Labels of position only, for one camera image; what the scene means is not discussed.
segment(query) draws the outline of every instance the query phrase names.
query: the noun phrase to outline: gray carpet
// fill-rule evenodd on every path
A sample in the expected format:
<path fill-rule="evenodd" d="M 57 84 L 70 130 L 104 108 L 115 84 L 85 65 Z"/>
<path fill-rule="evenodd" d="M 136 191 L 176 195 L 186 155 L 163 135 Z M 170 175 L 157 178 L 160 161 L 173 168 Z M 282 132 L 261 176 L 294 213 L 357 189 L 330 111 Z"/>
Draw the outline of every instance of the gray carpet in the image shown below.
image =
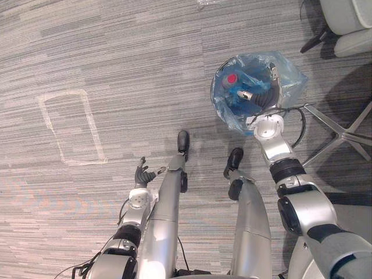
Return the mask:
<path fill-rule="evenodd" d="M 326 59 L 331 43 L 300 54 L 322 21 L 316 1 L 305 2 L 300 20 L 301 2 L 230 1 L 201 10 L 195 0 L 0 2 L 0 278 L 53 278 L 94 255 L 116 231 L 138 159 L 164 166 L 182 128 L 191 151 L 179 235 L 190 268 L 230 268 L 237 205 L 222 172 L 229 151 L 242 146 L 241 168 L 257 179 L 269 215 L 273 274 L 287 269 L 295 238 L 281 225 L 270 173 L 254 140 L 217 117 L 209 87 L 226 59 L 278 50 L 309 78 L 299 103 L 317 103 L 343 126 L 353 122 L 371 99 L 372 55 Z M 45 102 L 53 133 L 38 100 L 76 88 L 86 98 Z M 302 160 L 332 138 L 306 115 L 296 148 Z M 300 127 L 294 113 L 286 138 L 294 141 Z M 358 132 L 371 134 L 370 115 Z M 371 192 L 371 164 L 347 144 L 307 171 L 327 192 Z M 151 187 L 160 184 L 157 178 Z"/>

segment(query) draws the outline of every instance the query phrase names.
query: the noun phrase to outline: chair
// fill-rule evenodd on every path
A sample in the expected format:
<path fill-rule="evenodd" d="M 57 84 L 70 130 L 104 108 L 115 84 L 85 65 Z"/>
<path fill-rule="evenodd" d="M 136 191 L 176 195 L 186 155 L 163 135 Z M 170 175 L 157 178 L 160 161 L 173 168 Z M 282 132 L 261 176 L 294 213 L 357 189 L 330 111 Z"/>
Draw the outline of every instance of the chair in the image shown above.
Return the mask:
<path fill-rule="evenodd" d="M 371 0 L 320 0 L 320 4 L 327 26 L 303 46 L 301 53 L 324 41 L 329 33 L 341 36 L 334 48 L 337 57 L 372 51 Z"/>
<path fill-rule="evenodd" d="M 372 146 L 372 138 L 366 137 L 364 135 L 358 135 L 354 132 L 359 127 L 359 125 L 362 123 L 362 121 L 366 118 L 366 116 L 369 114 L 369 112 L 372 109 L 372 102 L 370 102 L 367 107 L 364 109 L 364 111 L 358 116 L 358 118 L 354 121 L 353 124 L 347 129 L 341 127 L 338 125 L 335 121 L 327 117 L 326 115 L 322 114 L 319 110 L 314 108 L 311 105 L 305 106 L 305 108 L 314 116 L 316 116 L 320 121 L 322 121 L 325 125 L 327 125 L 330 129 L 332 129 L 333 132 L 336 133 L 336 137 L 327 144 L 322 150 L 320 150 L 318 153 L 316 153 L 313 157 L 306 160 L 302 165 L 305 167 L 314 160 L 316 160 L 318 157 L 322 156 L 325 153 L 329 153 L 336 147 L 338 147 L 343 142 L 348 142 L 351 144 L 352 147 L 354 147 L 359 154 L 361 154 L 367 161 L 371 161 L 370 155 L 363 149 L 363 147 L 360 144 L 365 144 Z"/>

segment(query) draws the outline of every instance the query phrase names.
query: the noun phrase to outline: chair leg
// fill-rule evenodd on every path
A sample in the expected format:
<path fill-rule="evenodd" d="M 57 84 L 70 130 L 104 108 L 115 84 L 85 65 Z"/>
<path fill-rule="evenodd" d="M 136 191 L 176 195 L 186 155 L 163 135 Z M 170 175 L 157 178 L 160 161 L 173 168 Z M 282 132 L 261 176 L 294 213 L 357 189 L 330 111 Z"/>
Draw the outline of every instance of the chair leg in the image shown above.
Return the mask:
<path fill-rule="evenodd" d="M 306 51 L 312 49 L 316 45 L 323 42 L 323 38 L 327 35 L 328 32 L 330 32 L 330 28 L 326 25 L 323 27 L 320 32 L 315 35 L 313 38 L 311 38 L 300 50 L 301 53 L 305 53 Z"/>

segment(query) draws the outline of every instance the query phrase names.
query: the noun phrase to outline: white chair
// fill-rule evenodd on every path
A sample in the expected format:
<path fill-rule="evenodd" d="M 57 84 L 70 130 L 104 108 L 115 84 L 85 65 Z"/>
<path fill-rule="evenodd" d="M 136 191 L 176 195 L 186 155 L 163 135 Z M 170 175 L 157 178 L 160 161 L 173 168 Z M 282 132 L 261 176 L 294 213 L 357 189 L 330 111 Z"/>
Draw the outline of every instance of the white chair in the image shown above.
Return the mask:
<path fill-rule="evenodd" d="M 372 0 L 320 0 L 320 5 L 328 26 L 302 53 L 321 43 L 330 31 L 341 36 L 334 48 L 337 57 L 372 51 Z"/>

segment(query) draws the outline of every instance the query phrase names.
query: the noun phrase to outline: plastic bag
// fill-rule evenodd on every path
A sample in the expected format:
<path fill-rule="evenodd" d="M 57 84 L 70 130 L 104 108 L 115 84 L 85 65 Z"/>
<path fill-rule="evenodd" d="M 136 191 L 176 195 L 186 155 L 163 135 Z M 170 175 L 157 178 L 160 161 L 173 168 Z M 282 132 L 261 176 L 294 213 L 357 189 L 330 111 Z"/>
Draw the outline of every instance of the plastic bag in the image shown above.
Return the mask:
<path fill-rule="evenodd" d="M 218 116 L 228 125 L 230 130 L 239 131 L 243 135 L 253 135 L 248 130 L 246 119 L 262 109 L 254 103 L 232 94 L 234 88 L 224 86 L 226 77 L 237 74 L 240 87 L 254 94 L 264 94 L 270 89 L 271 70 L 273 63 L 278 69 L 282 87 L 283 108 L 290 108 L 296 104 L 298 98 L 305 91 L 307 77 L 295 65 L 277 51 L 260 52 L 237 55 L 223 64 L 212 80 L 210 98 Z"/>

